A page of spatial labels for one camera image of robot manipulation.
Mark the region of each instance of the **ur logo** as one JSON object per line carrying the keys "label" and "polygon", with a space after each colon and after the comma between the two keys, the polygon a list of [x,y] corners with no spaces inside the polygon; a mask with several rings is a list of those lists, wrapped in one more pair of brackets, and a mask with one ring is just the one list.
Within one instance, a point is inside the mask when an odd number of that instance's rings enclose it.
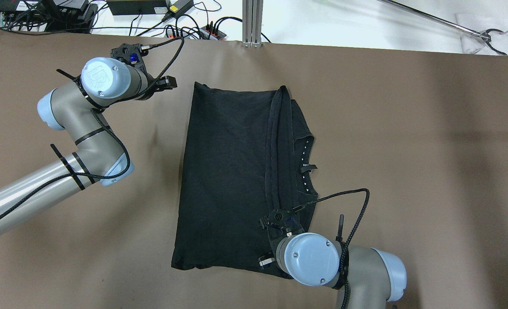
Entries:
{"label": "ur logo", "polygon": [[108,82],[112,82],[111,78],[107,75],[103,66],[99,65],[87,73],[87,76],[91,82],[93,82],[95,88],[101,88]]}

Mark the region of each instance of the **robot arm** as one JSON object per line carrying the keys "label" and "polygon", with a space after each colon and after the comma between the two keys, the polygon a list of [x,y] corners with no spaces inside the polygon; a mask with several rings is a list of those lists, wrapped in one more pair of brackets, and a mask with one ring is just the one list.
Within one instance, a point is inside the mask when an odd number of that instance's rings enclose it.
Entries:
{"label": "robot arm", "polygon": [[145,100],[177,86],[171,76],[154,79],[146,72],[142,55],[149,48],[123,44],[112,58],[93,58],[81,76],[38,102],[42,120],[66,130],[77,151],[62,156],[52,145],[60,160],[0,190],[0,235],[95,182],[108,186],[133,172],[128,151],[101,112],[115,102]]}
{"label": "robot arm", "polygon": [[[366,192],[365,202],[346,242],[342,242],[344,215],[340,215],[335,241],[318,233],[305,233],[294,219],[305,206],[362,191]],[[369,196],[366,188],[343,191],[261,217],[260,227],[268,232],[272,252],[260,257],[259,265],[265,267],[274,262],[301,284],[338,290],[336,308],[384,309],[387,301],[399,300],[407,287],[407,272],[401,259],[375,248],[349,245]]]}

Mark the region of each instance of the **black t-shirt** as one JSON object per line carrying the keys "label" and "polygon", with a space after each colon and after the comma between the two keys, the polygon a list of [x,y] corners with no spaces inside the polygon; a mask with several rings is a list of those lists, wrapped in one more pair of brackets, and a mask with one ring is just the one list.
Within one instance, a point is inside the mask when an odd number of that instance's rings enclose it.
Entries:
{"label": "black t-shirt", "polygon": [[[285,86],[236,92],[195,83],[172,267],[225,266],[290,278],[258,219],[317,199],[305,167],[314,137]],[[315,205],[297,215],[309,229]]]}

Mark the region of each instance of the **brown table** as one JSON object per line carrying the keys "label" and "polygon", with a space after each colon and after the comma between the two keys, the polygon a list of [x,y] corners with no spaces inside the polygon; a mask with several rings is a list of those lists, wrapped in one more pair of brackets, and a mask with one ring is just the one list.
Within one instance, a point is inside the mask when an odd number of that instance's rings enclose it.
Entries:
{"label": "brown table", "polygon": [[[108,56],[117,36],[0,33],[0,187],[73,151],[37,101]],[[176,45],[146,57],[152,74]],[[397,254],[410,308],[508,308],[508,57],[187,41],[178,88],[105,117],[136,171],[92,186],[0,237],[0,308],[332,308],[336,292],[259,273],[170,268],[193,82],[228,90],[287,85],[316,136],[321,196],[366,187],[353,243]],[[363,195],[320,203],[311,231],[346,229]]]}

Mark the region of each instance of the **black box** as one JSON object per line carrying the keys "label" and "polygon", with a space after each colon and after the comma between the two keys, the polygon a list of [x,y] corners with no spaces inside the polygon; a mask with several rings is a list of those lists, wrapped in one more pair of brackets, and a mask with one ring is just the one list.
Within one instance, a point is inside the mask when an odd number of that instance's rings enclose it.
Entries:
{"label": "black box", "polygon": [[113,15],[166,14],[170,0],[107,0]]}
{"label": "black box", "polygon": [[[39,0],[0,0],[0,12],[24,12],[29,8],[25,2],[30,5],[36,5]],[[54,0],[54,3],[61,9],[75,9],[79,10],[80,12],[84,12],[88,6],[87,0]]]}

